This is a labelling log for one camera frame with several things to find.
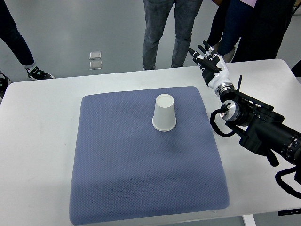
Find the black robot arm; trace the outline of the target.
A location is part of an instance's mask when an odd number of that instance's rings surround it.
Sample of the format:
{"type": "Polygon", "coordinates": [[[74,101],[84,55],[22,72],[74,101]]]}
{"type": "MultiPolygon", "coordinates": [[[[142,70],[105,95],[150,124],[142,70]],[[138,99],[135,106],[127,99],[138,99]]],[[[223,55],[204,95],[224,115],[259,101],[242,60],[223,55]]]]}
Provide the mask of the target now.
{"type": "Polygon", "coordinates": [[[301,134],[283,124],[284,116],[273,107],[235,89],[231,82],[217,88],[222,102],[221,117],[240,136],[239,144],[254,154],[265,156],[270,165],[279,165],[275,154],[281,155],[295,168],[294,179],[301,181],[301,134]]]}

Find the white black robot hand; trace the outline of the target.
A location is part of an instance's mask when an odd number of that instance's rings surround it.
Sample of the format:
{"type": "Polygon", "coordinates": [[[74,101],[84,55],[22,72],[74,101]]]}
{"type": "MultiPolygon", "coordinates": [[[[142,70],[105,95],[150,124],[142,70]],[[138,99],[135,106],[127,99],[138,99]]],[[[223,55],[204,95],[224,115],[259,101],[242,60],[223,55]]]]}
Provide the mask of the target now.
{"type": "Polygon", "coordinates": [[[188,49],[188,53],[200,68],[205,84],[212,88],[218,97],[233,90],[234,86],[229,79],[229,70],[222,56],[206,41],[198,48],[202,52],[201,54],[191,48],[188,49]]]}

